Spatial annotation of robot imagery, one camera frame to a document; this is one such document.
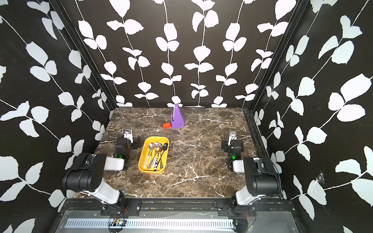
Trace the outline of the yellow plastic storage box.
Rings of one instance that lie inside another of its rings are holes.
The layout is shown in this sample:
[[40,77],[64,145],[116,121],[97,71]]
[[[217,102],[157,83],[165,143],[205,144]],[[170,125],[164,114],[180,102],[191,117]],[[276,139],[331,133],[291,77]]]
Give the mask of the yellow plastic storage box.
[[170,141],[163,136],[151,136],[144,142],[138,168],[143,173],[162,174],[166,169]]

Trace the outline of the white handled steel spoon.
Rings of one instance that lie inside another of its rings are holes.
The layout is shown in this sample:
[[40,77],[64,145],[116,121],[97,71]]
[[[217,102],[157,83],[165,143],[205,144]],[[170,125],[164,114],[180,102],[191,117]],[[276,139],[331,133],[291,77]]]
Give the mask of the white handled steel spoon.
[[146,156],[146,159],[145,159],[145,162],[144,162],[144,165],[143,165],[143,168],[144,168],[144,169],[147,167],[147,164],[148,164],[149,158],[151,157],[151,153],[152,153],[152,151],[153,151],[153,149],[154,149],[154,143],[153,143],[153,142],[151,142],[151,143],[148,145],[148,149],[149,149],[149,151],[148,151],[148,154],[147,154],[147,156]]

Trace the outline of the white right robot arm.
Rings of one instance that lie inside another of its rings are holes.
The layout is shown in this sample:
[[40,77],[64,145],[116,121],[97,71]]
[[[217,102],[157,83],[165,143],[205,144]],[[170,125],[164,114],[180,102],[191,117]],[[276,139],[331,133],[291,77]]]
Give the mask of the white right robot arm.
[[277,196],[281,182],[272,161],[267,157],[242,157],[243,146],[243,141],[237,139],[221,142],[221,149],[227,153],[228,170],[245,175],[245,186],[233,197],[235,205],[252,205],[262,198]]

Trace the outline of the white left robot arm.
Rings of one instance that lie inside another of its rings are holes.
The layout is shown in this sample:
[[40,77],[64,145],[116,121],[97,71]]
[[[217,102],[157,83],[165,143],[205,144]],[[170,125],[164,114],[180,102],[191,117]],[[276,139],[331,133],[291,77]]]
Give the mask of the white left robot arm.
[[92,196],[103,204],[121,207],[124,194],[104,181],[104,172],[127,170],[132,151],[141,146],[139,136],[133,139],[121,137],[116,140],[113,156],[103,153],[79,154],[62,180],[63,187]]

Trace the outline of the red small block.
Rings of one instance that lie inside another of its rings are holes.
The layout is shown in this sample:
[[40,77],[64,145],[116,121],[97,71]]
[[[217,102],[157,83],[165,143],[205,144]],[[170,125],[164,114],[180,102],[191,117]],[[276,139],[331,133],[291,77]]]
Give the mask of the red small block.
[[170,122],[168,122],[168,123],[164,123],[162,126],[163,126],[164,129],[169,129],[169,128],[172,127],[172,125],[171,125]]

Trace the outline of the purple plastic stand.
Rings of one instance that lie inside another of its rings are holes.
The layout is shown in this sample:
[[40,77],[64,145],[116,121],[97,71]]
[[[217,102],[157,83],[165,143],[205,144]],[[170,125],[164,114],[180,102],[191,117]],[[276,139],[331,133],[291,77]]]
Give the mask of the purple plastic stand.
[[171,115],[171,127],[173,129],[185,127],[185,119],[179,108],[179,104],[174,105],[173,115]]

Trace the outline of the small green circuit board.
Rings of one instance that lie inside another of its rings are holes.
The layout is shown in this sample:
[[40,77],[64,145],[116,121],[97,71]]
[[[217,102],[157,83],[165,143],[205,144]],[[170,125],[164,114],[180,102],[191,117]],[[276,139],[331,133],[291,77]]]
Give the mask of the small green circuit board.
[[126,224],[126,219],[112,219],[109,221],[109,229],[122,229]]

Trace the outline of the black aluminium frame rail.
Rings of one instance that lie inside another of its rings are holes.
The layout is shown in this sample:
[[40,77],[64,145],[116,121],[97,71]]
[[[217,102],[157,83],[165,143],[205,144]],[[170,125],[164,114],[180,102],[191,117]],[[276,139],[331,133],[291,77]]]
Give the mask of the black aluminium frame rail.
[[247,107],[243,108],[243,114],[257,153],[257,157],[244,160],[244,166],[249,169],[245,174],[247,189],[253,196],[282,198],[278,169],[268,155],[254,115]]

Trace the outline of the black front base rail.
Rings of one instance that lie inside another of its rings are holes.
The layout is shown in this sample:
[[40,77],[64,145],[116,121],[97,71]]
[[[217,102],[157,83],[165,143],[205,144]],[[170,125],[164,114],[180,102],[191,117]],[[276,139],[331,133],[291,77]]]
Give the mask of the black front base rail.
[[120,198],[119,210],[126,216],[138,216],[141,211],[212,211],[218,216],[244,217],[260,212],[289,212],[297,215],[290,201],[264,198],[251,205],[238,205],[233,198]]

